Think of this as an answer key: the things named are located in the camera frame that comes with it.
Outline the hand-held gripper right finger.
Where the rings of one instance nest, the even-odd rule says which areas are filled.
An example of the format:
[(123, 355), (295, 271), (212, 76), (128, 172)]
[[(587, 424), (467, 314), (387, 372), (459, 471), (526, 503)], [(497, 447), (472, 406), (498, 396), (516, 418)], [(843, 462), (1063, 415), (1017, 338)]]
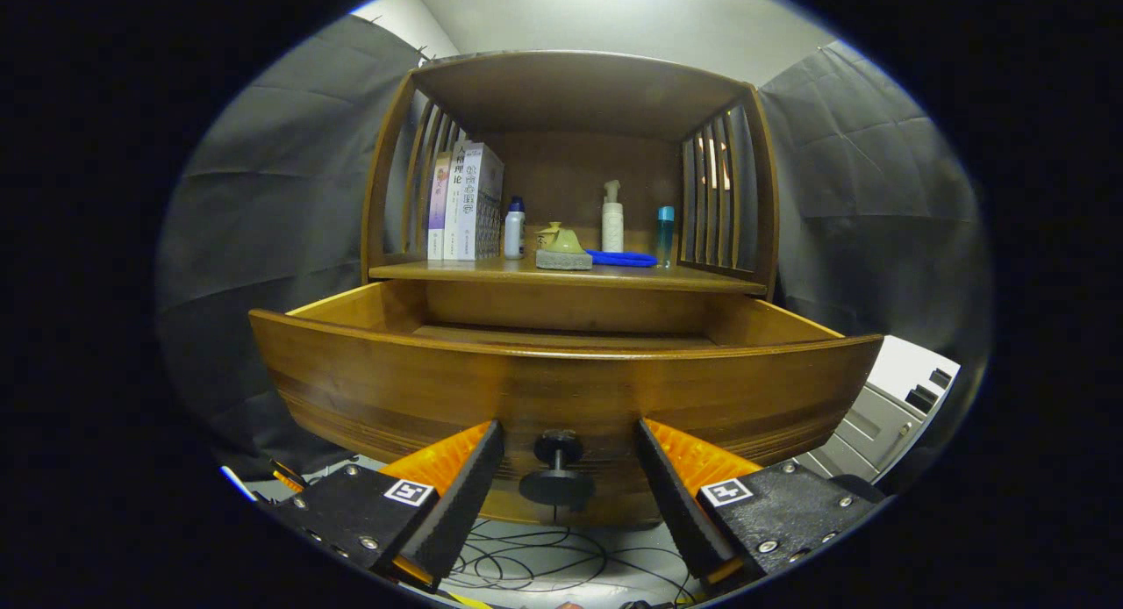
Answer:
[(650, 418), (634, 421), (634, 454), (690, 575), (716, 594), (794, 569), (887, 498), (862, 478), (763, 466)]

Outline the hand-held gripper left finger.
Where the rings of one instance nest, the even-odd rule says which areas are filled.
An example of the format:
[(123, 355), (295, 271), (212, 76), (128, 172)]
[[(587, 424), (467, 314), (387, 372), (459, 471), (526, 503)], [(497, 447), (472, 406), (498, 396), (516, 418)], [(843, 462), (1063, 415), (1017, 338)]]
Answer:
[(384, 469), (348, 464), (263, 510), (356, 569), (433, 592), (460, 557), (503, 455), (503, 428), (489, 420)]

